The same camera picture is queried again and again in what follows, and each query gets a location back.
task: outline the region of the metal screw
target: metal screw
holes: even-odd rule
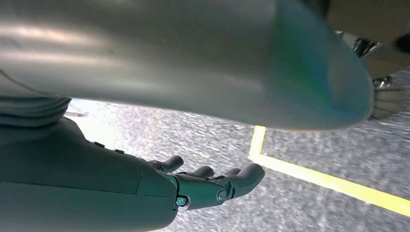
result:
[[[223,188],[219,189],[217,193],[217,202],[223,203],[226,200],[226,197],[227,197],[226,190]]]
[[[178,197],[176,199],[176,204],[178,206],[185,206],[187,204],[187,199],[185,197]]]

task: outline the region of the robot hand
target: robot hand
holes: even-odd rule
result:
[[[208,166],[202,166],[192,173],[170,173],[183,165],[184,161],[179,156],[164,162],[153,160],[148,163],[177,187],[176,205],[185,210],[217,206],[246,195],[260,183],[265,174],[263,168],[255,163],[243,170],[233,168],[216,177],[213,177],[214,171]]]

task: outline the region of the asphalt ground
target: asphalt ground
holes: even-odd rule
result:
[[[409,72],[396,80],[407,89]],[[209,165],[221,174],[243,167],[253,125],[213,117],[106,102],[73,100],[91,140],[146,160],[179,155],[182,171]],[[267,129],[262,155],[410,200],[410,105],[384,121],[335,132]],[[87,131],[91,124],[97,131]],[[408,232],[410,217],[268,168],[249,195],[219,207],[179,212],[161,232]]]

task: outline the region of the gray fabric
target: gray fabric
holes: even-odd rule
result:
[[[57,122],[71,99],[0,97],[0,125],[41,127]]]

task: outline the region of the yellow floor marking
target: yellow floor marking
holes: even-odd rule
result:
[[[410,201],[344,179],[301,167],[260,153],[266,128],[255,127],[249,159],[266,168],[344,193],[367,203],[410,217]]]
[[[262,152],[262,145],[264,144],[266,127],[255,126],[253,130],[252,141],[250,142],[248,159],[252,160],[253,156],[260,155]]]

